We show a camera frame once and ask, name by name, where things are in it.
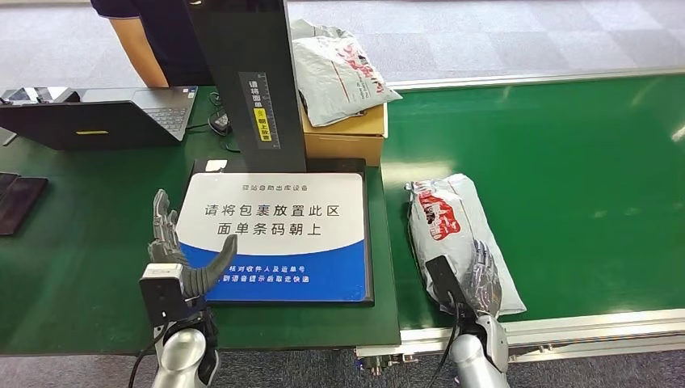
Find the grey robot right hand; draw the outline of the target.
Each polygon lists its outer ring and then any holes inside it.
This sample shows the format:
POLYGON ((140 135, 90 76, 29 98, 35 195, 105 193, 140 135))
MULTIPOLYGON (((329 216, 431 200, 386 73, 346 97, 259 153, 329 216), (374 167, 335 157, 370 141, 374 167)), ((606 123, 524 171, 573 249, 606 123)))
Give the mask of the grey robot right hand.
POLYGON ((502 303, 502 286, 491 250, 481 240, 473 240, 472 258, 464 279, 464 294, 469 305, 478 314, 497 318, 502 303))

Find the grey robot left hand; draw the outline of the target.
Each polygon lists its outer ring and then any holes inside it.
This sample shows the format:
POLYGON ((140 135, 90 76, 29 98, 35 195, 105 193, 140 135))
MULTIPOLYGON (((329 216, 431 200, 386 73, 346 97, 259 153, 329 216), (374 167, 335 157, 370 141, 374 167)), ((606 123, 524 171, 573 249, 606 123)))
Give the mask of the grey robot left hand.
POLYGON ((237 235, 229 234, 226 237, 222 250, 208 265, 192 268, 181 250, 176 232, 178 218, 178 212, 170 209, 166 191, 159 189, 153 199, 153 240, 148 245, 150 261, 156 264, 179 264, 183 296, 204 296, 216 286, 237 254, 237 235))

